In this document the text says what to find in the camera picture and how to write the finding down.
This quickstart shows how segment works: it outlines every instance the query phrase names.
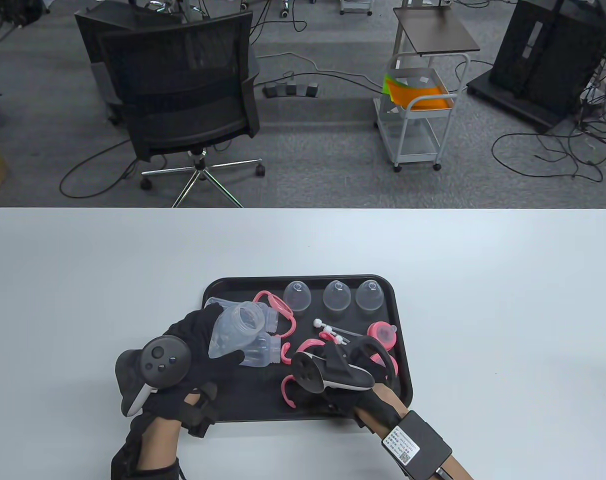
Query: black tray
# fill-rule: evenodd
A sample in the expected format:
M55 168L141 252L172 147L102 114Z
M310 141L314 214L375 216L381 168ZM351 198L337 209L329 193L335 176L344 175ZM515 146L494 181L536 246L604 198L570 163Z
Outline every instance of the black tray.
M365 314L354 299L356 289L368 279L376 280L385 295L385 303L373 314ZM303 315L297 315L296 332L285 339L291 343L287 356L292 357L305 340L319 338L321 330L312 325L315 318L321 318L329 325L357 334L365 334L373 322L383 321L396 325L396 345L390 352L398 363L397 385L394 390L397 391L402 402L409 405L413 396L412 381L403 343L401 322L399 322L397 300L392 285L385 278L377 275L220 278L210 283L205 289L203 305L209 297L223 298L233 302L251 301L261 290L267 290L282 298L285 287L294 280L303 281L309 287L312 293L312 303ZM323 290L333 280L340 280L351 288L351 304L340 317L331 317L323 305ZM289 327L290 322L280 315L277 333L285 333ZM303 408L289 407L281 396L281 381L290 373L290 366L283 363L274 363L265 368L249 366L238 368L231 374L232 378L229 381L220 382L218 386L218 397L216 398L218 420L221 422L309 420L337 416L337 412L330 409L310 412Z

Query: label sticker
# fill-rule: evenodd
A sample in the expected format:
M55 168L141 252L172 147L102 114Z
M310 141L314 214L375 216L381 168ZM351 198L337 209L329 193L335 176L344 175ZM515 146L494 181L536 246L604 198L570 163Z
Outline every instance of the label sticker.
M409 464L410 460L421 450L415 441L399 427L394 427L389 435L385 437L383 445L386 446L403 466Z

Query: chair base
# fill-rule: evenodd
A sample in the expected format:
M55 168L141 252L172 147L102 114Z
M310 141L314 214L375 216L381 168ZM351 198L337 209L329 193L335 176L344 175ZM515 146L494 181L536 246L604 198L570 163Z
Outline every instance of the chair base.
M183 203L185 197L187 197L197 180L207 180L209 183L214 185L214 187L216 187L216 189L221 192L221 194L223 194L223 196L225 196L225 198L227 198L235 206L237 206L238 208L243 208L241 202L238 201L234 197L234 195L232 195L223 185L221 185L221 183L214 177L214 175L210 173L210 170L228 169L229 167L238 167L241 165L256 165L256 174L257 176L262 177L265 175L265 167L263 167L262 165L262 158L254 158L253 160L242 160L239 162L220 163L218 165L208 166L205 163L206 155L207 150L205 148L203 148L203 151L200 155L192 154L192 156L195 157L194 166L166 168L163 170L150 170L141 172L141 176L143 177L141 179L141 188L143 190L149 190L150 188L152 188L152 182L150 182L150 179L148 177L189 173L191 174L191 177L189 178L185 186L182 188L179 196L176 197L176 200L172 204L172 208L177 208Z

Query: chair backrest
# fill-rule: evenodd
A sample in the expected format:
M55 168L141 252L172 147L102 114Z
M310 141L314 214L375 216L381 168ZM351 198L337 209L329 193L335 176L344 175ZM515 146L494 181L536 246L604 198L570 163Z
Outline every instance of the chair backrest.
M168 152L253 135L256 108L244 98L251 23L242 12L99 38L135 150L139 140Z

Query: clear plastic cup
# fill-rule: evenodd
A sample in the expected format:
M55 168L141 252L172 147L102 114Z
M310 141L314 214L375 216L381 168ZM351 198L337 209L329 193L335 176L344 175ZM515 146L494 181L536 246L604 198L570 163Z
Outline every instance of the clear plastic cup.
M356 304L367 314L376 312L383 305L385 297L379 282L374 279L365 280L356 290Z
M300 314L307 310L312 303L312 293L305 283L294 280L285 287L283 302L292 309L292 312Z
M352 292L349 286L341 280L334 280L325 287L323 291L323 304L333 314L342 313L350 306Z
M252 301L244 301L223 310L212 330L207 354L210 359L241 350L257 338L265 327L261 308Z

